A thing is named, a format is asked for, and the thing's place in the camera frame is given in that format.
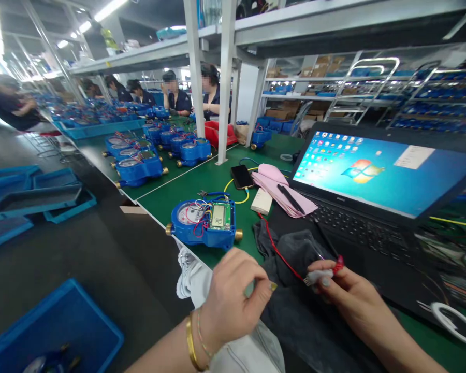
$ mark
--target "windows desktop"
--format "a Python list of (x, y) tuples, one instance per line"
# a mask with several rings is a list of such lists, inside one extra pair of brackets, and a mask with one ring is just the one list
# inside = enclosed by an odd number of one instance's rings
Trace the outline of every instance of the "windows desktop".
[(416, 218), (466, 176), (466, 153), (316, 131), (294, 180)]

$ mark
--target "gray cloth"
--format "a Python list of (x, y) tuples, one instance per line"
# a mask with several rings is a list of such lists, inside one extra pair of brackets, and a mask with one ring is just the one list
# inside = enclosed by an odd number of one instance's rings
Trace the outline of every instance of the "gray cloth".
[[(303, 277), (309, 264), (319, 259), (316, 247), (320, 248), (324, 258), (333, 259), (315, 242), (308, 230), (280, 238), (270, 231), (278, 250)], [(316, 296), (276, 254), (264, 220), (254, 225), (254, 233), (257, 248), (265, 258), (263, 268), (269, 279), (278, 284), (261, 320), (280, 342), (316, 372), (385, 372), (376, 356), (351, 331), (336, 308)]]

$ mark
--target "laptop keyboard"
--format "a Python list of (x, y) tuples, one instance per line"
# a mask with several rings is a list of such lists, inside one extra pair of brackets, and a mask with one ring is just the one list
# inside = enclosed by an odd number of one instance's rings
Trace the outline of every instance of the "laptop keyboard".
[(414, 267), (410, 250), (399, 232), (320, 201), (317, 201), (317, 205), (319, 208), (312, 216), (317, 218), (323, 228), (336, 231), (360, 246)]

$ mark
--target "laptop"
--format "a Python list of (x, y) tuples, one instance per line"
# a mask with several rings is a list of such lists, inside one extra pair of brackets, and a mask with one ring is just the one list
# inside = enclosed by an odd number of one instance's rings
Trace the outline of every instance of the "laptop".
[(316, 122), (289, 184), (318, 205), (312, 218), (348, 268), (440, 325), (430, 305), (448, 291), (414, 230), (466, 187), (466, 135)]

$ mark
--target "person's left hand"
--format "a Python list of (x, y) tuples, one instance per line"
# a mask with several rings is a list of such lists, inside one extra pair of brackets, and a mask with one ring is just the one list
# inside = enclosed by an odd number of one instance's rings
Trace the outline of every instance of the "person's left hand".
[[(257, 280), (250, 298), (246, 287)], [(266, 271), (245, 251), (231, 248), (214, 269), (207, 300), (202, 305), (203, 342), (212, 353), (254, 330), (276, 289)]]

